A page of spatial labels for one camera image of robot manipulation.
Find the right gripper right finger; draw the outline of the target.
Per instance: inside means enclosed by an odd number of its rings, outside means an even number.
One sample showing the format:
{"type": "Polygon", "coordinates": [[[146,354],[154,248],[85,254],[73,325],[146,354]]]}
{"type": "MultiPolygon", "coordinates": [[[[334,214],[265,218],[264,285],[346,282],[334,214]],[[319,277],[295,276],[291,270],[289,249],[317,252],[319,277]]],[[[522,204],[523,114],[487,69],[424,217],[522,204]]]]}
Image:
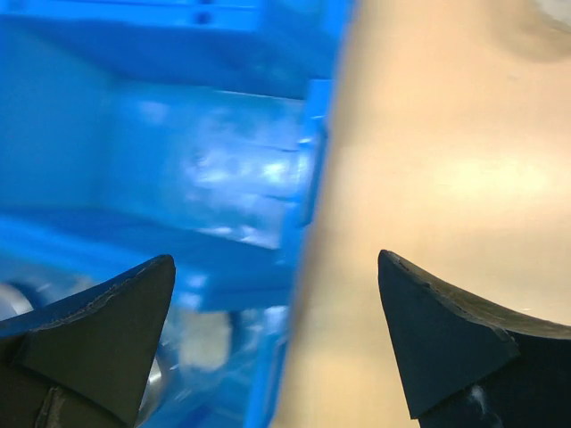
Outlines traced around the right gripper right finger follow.
{"type": "Polygon", "coordinates": [[[568,427],[570,328],[378,255],[378,286],[410,417],[422,427],[568,427]]]}

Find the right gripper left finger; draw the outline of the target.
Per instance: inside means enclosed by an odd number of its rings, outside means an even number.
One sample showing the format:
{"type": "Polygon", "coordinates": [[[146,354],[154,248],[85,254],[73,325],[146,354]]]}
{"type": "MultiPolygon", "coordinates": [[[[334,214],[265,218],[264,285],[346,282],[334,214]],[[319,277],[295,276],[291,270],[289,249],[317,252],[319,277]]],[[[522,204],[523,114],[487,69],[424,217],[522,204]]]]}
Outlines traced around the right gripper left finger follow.
{"type": "Polygon", "coordinates": [[[161,255],[1,323],[3,427],[133,427],[169,311],[161,255]]]}

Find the glass jar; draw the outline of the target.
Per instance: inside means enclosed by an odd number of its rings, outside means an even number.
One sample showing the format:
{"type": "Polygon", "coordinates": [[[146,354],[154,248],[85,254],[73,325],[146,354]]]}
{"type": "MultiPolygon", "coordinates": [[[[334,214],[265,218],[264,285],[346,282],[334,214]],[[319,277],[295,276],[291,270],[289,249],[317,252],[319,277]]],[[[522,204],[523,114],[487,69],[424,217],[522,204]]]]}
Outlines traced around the glass jar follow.
{"type": "Polygon", "coordinates": [[[94,285],[95,282],[89,279],[61,284],[16,280],[2,281],[1,319],[17,317],[35,309],[43,308],[72,294],[83,292],[94,285]]]}
{"type": "Polygon", "coordinates": [[[172,309],[139,408],[139,427],[268,427],[289,309],[172,309]]]}

